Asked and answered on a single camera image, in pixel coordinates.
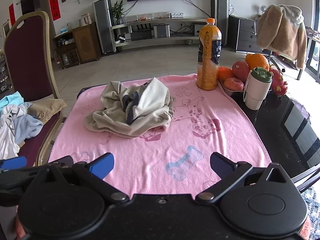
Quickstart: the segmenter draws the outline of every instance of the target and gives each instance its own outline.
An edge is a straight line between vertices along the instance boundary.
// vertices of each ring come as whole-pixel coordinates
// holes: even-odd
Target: brown jacket
[[[298,7],[270,5],[258,20],[258,46],[297,60],[297,68],[304,69],[307,33],[303,20]]]

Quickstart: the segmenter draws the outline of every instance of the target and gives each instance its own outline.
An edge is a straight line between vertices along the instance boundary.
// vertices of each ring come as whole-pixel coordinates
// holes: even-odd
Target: chair
[[[50,95],[59,98],[49,41],[49,16],[43,11],[21,16],[5,38],[4,55],[12,89],[19,91],[25,102]],[[25,140],[18,155],[26,157],[27,166],[43,165],[46,162],[47,149],[64,121],[65,117],[60,111],[43,126],[36,137]]]

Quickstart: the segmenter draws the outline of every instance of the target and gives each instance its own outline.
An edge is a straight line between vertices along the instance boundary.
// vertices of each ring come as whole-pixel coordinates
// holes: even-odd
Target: pink blanket
[[[155,128],[127,139],[109,132],[88,131],[84,117],[102,108],[102,85],[79,96],[56,139],[50,161],[71,155],[75,162],[90,162],[111,152],[115,167],[105,181],[131,197],[134,193],[191,193],[195,197],[220,180],[210,168],[212,152],[233,162],[268,166],[271,160],[257,132],[222,88],[199,89],[196,74],[159,80],[175,97],[174,117],[166,132]],[[146,81],[128,81],[124,85],[142,85]]]

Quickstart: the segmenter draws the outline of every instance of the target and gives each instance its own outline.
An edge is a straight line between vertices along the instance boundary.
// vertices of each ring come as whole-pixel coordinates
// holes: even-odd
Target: orange beverage bottle
[[[215,19],[207,18],[199,33],[197,86],[203,90],[214,90],[218,82],[221,32],[214,23]]]

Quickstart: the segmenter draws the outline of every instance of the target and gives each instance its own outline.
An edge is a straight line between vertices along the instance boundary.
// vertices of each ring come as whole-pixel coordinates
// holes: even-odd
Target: orange
[[[235,74],[232,72],[232,69],[228,67],[220,67],[218,70],[218,79],[222,83],[224,83],[225,80],[229,77],[236,77]]]
[[[269,71],[269,63],[265,56],[262,54],[248,54],[245,57],[245,61],[248,64],[250,70],[253,70],[255,67],[263,67]]]

